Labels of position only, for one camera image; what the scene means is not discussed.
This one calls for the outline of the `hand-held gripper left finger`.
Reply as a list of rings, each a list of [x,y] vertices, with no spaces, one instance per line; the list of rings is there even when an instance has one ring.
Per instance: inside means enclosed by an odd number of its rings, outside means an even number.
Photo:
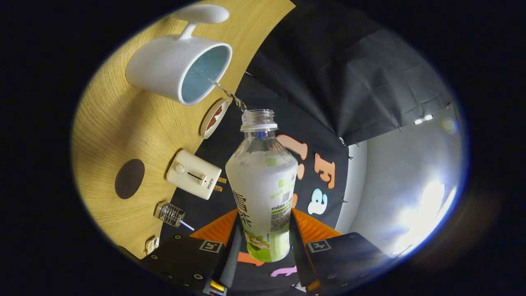
[[[176,234],[140,260],[140,266],[183,296],[225,296],[233,285],[242,243],[238,210],[194,234]]]

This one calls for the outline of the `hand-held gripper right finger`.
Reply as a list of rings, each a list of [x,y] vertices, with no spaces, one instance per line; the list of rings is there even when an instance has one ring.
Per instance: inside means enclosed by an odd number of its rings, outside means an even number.
[[[309,294],[345,294],[391,263],[361,234],[340,234],[300,210],[291,211],[289,234],[300,283]]]

